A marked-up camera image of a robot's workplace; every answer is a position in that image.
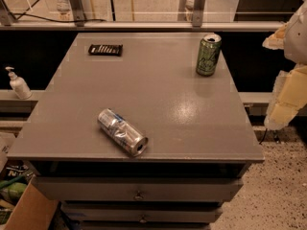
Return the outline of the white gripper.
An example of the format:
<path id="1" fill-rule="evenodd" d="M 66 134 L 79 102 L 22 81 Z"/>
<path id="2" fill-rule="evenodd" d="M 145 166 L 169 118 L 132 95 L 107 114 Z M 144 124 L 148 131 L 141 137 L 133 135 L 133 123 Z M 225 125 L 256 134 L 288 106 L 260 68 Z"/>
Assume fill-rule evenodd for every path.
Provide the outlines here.
<path id="1" fill-rule="evenodd" d="M 298 63 L 290 72 L 280 71 L 273 86 L 264 125 L 268 130 L 280 130 L 307 104 L 307 1 L 262 46 L 284 49 L 285 58 Z"/>

